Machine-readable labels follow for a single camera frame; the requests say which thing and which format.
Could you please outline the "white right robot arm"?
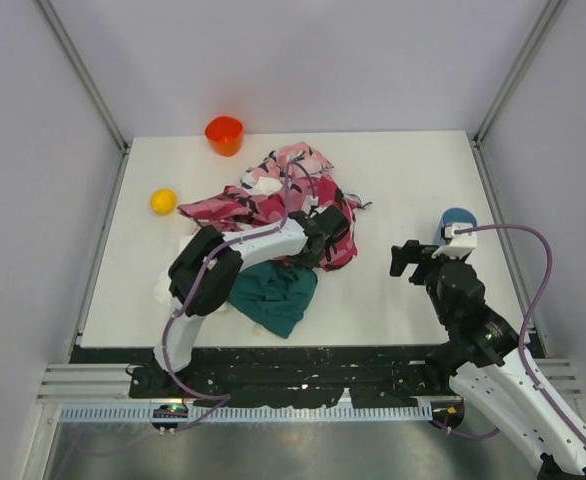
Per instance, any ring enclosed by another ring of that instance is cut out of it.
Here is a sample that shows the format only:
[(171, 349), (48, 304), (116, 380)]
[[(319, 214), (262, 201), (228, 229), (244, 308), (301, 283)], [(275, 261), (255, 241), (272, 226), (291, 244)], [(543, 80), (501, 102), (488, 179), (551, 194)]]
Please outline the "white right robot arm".
[(586, 423), (543, 375), (511, 325), (485, 301), (465, 259), (409, 240), (391, 249), (390, 274), (415, 271), (448, 335), (428, 371), (477, 408), (526, 458), (540, 479), (586, 479)]

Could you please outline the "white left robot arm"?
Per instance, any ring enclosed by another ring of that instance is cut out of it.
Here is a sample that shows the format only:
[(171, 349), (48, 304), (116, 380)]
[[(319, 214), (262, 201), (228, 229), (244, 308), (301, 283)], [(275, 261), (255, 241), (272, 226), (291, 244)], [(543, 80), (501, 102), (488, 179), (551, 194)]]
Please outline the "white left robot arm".
[(347, 216), (335, 206), (245, 231), (201, 229), (168, 269), (174, 310), (153, 350), (158, 365), (169, 373), (190, 364), (205, 318), (227, 301), (243, 270), (280, 258), (317, 267), (324, 249), (348, 230)]

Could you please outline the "pink camouflage garment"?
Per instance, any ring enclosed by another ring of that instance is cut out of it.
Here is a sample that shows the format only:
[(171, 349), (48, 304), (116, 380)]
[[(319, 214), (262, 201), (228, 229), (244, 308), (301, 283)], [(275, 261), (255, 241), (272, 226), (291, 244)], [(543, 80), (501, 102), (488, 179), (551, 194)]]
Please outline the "pink camouflage garment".
[(288, 201), (284, 200), (284, 188), (278, 181), (254, 189), (229, 185), (217, 195), (179, 205), (178, 211), (201, 227), (212, 225), (222, 232), (236, 232), (280, 221), (285, 212), (300, 211), (307, 196), (317, 196), (322, 211), (329, 206), (338, 207), (349, 220), (346, 236), (337, 243), (336, 256), (330, 262), (322, 262), (320, 267), (325, 271), (341, 269), (358, 254), (356, 211), (368, 205), (357, 195), (344, 192), (328, 173), (292, 178)]

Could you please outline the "light pink patterned cloth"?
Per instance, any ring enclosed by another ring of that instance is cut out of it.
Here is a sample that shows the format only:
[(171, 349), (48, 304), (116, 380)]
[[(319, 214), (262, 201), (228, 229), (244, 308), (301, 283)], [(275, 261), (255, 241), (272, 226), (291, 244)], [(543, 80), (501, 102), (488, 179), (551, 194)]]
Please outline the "light pink patterned cloth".
[(240, 179), (244, 188), (284, 183), (285, 172), (290, 178), (299, 178), (307, 172), (318, 176), (333, 169), (333, 164), (316, 148), (301, 142), (271, 151), (256, 167), (245, 171)]

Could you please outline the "left aluminium frame post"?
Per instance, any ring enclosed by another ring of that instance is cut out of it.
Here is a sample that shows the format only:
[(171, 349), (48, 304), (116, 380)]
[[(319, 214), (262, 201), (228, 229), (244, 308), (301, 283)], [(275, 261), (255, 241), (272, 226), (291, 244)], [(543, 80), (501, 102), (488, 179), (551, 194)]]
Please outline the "left aluminium frame post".
[(62, 18), (53, 5), (53, 2), (49, 0), (34, 0), (33, 4), (42, 15), (45, 24), (51, 31), (55, 41), (60, 47), (80, 85), (88, 95), (92, 105), (96, 109), (98, 116), (100, 117), (103, 125), (105, 126), (118, 150), (121, 153), (125, 153), (129, 143), (117, 125), (117, 122), (111, 113), (107, 102), (105, 101), (97, 84), (95, 83), (93, 76), (89, 72), (86, 63), (80, 55), (75, 42), (70, 36)]

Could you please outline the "yellow lemon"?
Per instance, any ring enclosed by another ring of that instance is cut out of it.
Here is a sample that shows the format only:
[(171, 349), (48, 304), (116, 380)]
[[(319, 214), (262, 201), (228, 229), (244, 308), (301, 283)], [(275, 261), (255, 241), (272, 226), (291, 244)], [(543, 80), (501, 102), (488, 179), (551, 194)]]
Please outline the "yellow lemon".
[(170, 214), (177, 206), (177, 196), (170, 188), (155, 191), (149, 200), (152, 212), (159, 216)]

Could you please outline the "white cloth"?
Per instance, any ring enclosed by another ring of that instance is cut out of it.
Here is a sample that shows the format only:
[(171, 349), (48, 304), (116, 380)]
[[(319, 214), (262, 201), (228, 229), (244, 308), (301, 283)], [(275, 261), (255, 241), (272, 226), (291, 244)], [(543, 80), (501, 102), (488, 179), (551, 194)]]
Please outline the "white cloth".
[[(179, 256), (179, 254), (184, 250), (184, 248), (194, 239), (195, 234), (187, 234), (183, 235), (179, 238), (177, 247), (174, 249), (174, 253), (176, 254), (175, 258)], [(173, 261), (170, 261), (164, 270), (161, 271), (157, 282), (152, 290), (152, 296), (154, 300), (164, 307), (169, 314), (172, 314), (177, 308), (182, 305), (182, 302), (176, 300), (173, 295), (170, 293), (170, 283), (171, 279), (169, 276), (169, 269), (172, 265)], [(237, 313), (239, 311), (233, 307), (228, 301), (225, 301), (217, 310), (214, 311), (213, 316), (217, 317), (226, 317), (229, 316), (230, 313)]]

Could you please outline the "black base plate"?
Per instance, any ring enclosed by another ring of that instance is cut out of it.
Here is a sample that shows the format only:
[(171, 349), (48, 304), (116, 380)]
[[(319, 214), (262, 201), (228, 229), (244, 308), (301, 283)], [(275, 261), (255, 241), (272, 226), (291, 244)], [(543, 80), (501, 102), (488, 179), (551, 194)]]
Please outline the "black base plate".
[(135, 399), (229, 396), (237, 408), (333, 407), (348, 393), (357, 408), (414, 406), (452, 395), (449, 379), (463, 357), (449, 344), (377, 347), (198, 347), (184, 369), (166, 373), (145, 348), (82, 348), (73, 364), (122, 364)]

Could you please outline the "orange plastic cup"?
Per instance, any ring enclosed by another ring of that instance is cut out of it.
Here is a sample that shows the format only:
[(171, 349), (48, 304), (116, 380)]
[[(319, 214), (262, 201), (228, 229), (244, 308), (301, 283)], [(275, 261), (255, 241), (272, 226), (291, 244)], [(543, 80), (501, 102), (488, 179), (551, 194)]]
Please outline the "orange plastic cup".
[(242, 146), (244, 125), (234, 117), (218, 116), (206, 126), (204, 135), (215, 153), (224, 157), (232, 157), (239, 152)]

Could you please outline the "teal green shorts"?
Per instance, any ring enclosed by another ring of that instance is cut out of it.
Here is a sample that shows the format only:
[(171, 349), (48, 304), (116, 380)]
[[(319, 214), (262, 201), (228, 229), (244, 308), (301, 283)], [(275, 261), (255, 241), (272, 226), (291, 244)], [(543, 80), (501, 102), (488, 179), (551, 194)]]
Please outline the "teal green shorts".
[(228, 303), (270, 333), (288, 339), (304, 318), (317, 284), (311, 269), (267, 261), (238, 275)]

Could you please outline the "right aluminium frame post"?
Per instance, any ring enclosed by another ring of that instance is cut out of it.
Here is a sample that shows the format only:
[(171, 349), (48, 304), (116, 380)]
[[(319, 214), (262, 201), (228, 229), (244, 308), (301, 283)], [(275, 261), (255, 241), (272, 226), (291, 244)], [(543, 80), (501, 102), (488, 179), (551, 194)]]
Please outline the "right aluminium frame post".
[(544, 44), (554, 24), (566, 7), (567, 0), (548, 0), (529, 30), (516, 57), (502, 81), (489, 109), (483, 117), (477, 131), (472, 135), (473, 145), (480, 149), (488, 138), (492, 128), (499, 119), (508, 101), (515, 94), (519, 84), (524, 79), (537, 53)]

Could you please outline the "blue plastic cup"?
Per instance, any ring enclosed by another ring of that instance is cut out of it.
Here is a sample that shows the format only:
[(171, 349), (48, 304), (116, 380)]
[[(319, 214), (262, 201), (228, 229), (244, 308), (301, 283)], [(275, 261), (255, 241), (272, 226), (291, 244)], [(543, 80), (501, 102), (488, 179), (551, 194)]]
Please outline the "blue plastic cup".
[(475, 215), (467, 209), (453, 207), (445, 210), (436, 227), (433, 243), (443, 246), (457, 237), (458, 229), (476, 227), (478, 225)]

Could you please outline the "aluminium frame post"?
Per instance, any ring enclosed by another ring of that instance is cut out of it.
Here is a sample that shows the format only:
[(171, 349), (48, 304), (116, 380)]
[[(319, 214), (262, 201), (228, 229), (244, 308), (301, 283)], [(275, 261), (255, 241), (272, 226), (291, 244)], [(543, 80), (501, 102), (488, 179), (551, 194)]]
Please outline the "aluminium frame post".
[(107, 102), (105, 101), (97, 84), (95, 83), (93, 76), (89, 72), (86, 63), (80, 55), (75, 42), (70, 36), (62, 18), (53, 5), (53, 2), (49, 0), (34, 0), (33, 4), (42, 15), (45, 24), (51, 31), (55, 41), (60, 47), (80, 85), (88, 95), (92, 105), (96, 109), (98, 116), (100, 117), (103, 125), (105, 126), (118, 150), (121, 153), (125, 153), (129, 143), (117, 125), (117, 122), (111, 113)]
[(567, 0), (548, 0), (529, 30), (516, 57), (502, 81), (489, 109), (483, 117), (477, 131), (472, 135), (473, 145), (480, 149), (488, 138), (492, 128), (499, 119), (508, 101), (515, 94), (519, 84), (524, 79), (537, 53), (544, 44), (554, 24), (566, 7)]

